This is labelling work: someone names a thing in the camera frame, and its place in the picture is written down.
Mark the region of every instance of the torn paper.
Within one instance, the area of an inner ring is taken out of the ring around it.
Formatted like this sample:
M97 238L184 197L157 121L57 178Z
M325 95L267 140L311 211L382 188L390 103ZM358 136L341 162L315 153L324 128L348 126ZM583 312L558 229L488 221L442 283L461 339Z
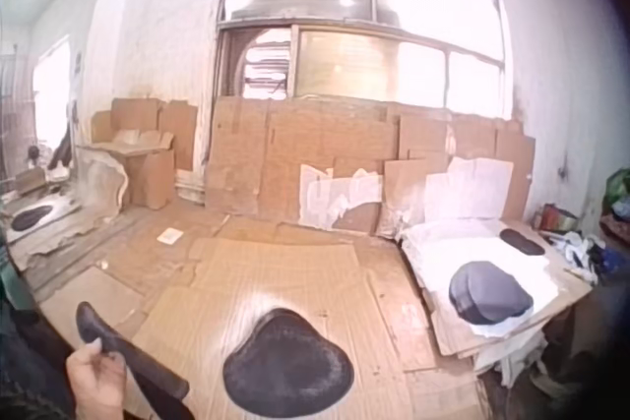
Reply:
M302 164L299 224L329 230L347 210L380 203L382 195L383 176L376 173L359 169L352 177L334 179L330 169L324 173Z
M426 176L425 220L500 218L513 167L508 161L454 157L446 173Z

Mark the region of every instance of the window frame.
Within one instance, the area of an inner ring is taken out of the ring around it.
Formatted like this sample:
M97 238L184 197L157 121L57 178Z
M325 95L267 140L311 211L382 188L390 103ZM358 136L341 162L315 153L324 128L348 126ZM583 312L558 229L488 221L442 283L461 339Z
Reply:
M217 11L217 35L219 38L218 47L222 47L221 39L224 34L232 29L243 28L291 28L291 50L290 50L290 62L289 72L287 76L286 93L287 97L293 97L295 92L295 80L297 77L297 54L299 51L299 41L301 33L305 30L325 30L325 31L337 31L344 33L363 34L377 37L383 37L393 39L397 41L406 41L411 43L420 44L423 46L432 47L441 50L445 55L445 90L444 90L444 108L448 106L448 89L449 89L449 68L450 68L450 53L457 52L473 56L479 61L491 64L499 68L500 71L500 90L499 99L502 105L501 115L498 118L510 119L512 117L512 86L513 80L513 65L512 65L512 51L511 51L511 37L509 33L507 15L505 12L505 6L502 0L493 0L494 7L499 16L499 23L501 28L501 44L503 59L498 60L493 57L487 56L483 53L467 49L465 47L449 43L446 41L438 40L435 38L419 35L402 30L397 27L381 24L377 19L377 3L378 0L369 0L371 20L358 20L358 19L343 19L334 20L323 17L261 17L256 19L239 19L239 20L223 20L225 0L219 1L219 8ZM217 95L218 89L215 89L214 96Z

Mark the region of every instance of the paper scrap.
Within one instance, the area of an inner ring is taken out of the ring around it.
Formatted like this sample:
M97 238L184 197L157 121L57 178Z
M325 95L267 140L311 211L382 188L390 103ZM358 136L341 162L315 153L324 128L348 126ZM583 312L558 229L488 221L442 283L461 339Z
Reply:
M357 170L352 177L334 179L302 164L300 175L300 225L331 229L346 211L363 204L382 202L383 176Z
M165 245L173 245L184 232L175 228L166 228L162 234L157 238L160 243Z

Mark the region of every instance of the white wall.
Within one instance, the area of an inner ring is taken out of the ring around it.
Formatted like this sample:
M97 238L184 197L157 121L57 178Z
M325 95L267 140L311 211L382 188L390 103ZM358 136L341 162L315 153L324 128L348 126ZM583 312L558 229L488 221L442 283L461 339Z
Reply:
M96 0L53 0L31 26L30 56L32 66L60 39L68 36L70 44L71 102L81 93L88 33ZM82 68L75 76L77 55L82 55Z
M124 7L118 5L124 11L115 57L95 56L87 65L103 67L104 58L114 68L111 95L96 96L86 90L82 110L107 107L114 96L178 98L200 106L195 171L203 172L217 2L125 0ZM526 133L536 138L528 214L540 204L555 202L584 213L586 226L593 228L605 178L630 164L625 37L608 0L504 3L511 27L517 103ZM565 160L568 178L561 180L557 170Z

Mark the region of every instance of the floor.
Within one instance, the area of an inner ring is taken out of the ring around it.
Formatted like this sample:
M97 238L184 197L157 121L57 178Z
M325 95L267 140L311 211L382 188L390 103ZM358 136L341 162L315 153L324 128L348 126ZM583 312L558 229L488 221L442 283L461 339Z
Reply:
M173 245L157 240L168 227L183 231ZM361 270L369 274L393 352L398 354L412 418L490 417L485 390L471 363L437 354L405 261L393 243L378 238L277 225L177 201L159 211L125 210L108 225L78 237L73 245L31 261L26 279L50 322L73 344L80 343L74 313L83 300L91 302L109 324L136 342L156 305L166 303L165 293L199 285L204 273L200 255L217 240L350 245ZM411 325L421 330L422 336L411 332L406 323L410 308L417 318ZM159 359L157 353L150 354Z

